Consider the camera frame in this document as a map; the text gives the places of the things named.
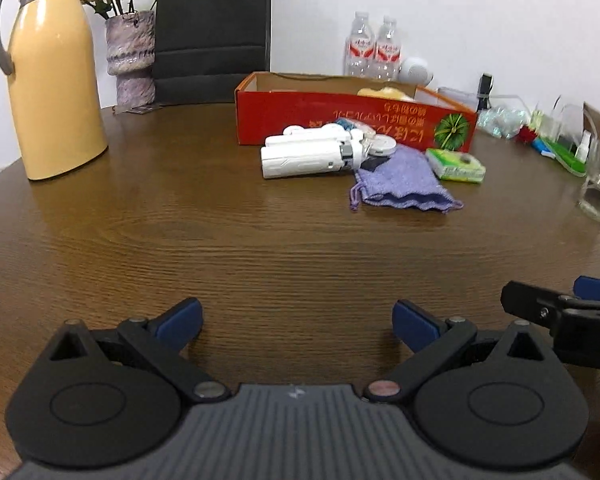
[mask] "yellow thermos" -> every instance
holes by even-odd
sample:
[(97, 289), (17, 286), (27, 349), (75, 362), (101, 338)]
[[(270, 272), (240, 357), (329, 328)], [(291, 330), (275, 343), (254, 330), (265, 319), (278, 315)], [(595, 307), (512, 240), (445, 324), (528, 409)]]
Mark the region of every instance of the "yellow thermos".
[(0, 68), (31, 180), (73, 170), (107, 149), (80, 0), (21, 0), (8, 51), (0, 39)]

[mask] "wooden table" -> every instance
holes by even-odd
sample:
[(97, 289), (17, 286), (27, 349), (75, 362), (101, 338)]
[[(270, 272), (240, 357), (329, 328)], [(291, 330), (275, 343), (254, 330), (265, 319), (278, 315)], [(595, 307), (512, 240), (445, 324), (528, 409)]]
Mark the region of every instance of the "wooden table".
[[(197, 296), (190, 358), (221, 381), (359, 388), (406, 355), (398, 298), (503, 328), (508, 280), (567, 291), (600, 276), (581, 181), (515, 142), (477, 134), (487, 175), (448, 184), (460, 211), (353, 213), (352, 176), (263, 180), (232, 105), (104, 113), (98, 160), (49, 182), (30, 184), (19, 161), (0, 174), (0, 478), (18, 463), (7, 400), (67, 318), (109, 327)], [(600, 478), (600, 377), (574, 373), (592, 405), (578, 462)]]

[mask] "purple pouch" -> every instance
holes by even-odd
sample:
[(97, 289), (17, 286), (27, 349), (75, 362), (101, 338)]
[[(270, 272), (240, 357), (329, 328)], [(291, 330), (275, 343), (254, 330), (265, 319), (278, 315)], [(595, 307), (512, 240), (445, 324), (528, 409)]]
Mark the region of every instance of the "purple pouch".
[(424, 154), (401, 144), (391, 159), (375, 171), (358, 170), (356, 181), (350, 191), (353, 211), (358, 210), (360, 196), (366, 204), (398, 209), (417, 207), (447, 213), (462, 207), (462, 202), (440, 185)]

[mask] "red and white label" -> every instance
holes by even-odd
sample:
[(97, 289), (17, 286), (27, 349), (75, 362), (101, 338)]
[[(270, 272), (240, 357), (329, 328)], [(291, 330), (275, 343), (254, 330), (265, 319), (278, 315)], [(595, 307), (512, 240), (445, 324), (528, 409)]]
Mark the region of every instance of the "red and white label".
[(371, 57), (374, 54), (374, 44), (367, 38), (356, 38), (349, 41), (349, 53), (353, 57)]
[(400, 61), (400, 45), (393, 43), (378, 43), (376, 61), (394, 63)]

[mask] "black paper bag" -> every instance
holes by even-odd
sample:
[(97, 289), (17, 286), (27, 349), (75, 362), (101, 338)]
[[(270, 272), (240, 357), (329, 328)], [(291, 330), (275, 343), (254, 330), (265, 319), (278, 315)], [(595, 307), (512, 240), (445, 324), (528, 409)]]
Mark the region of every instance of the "black paper bag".
[(158, 0), (156, 101), (229, 103), (251, 72), (269, 70), (271, 0)]

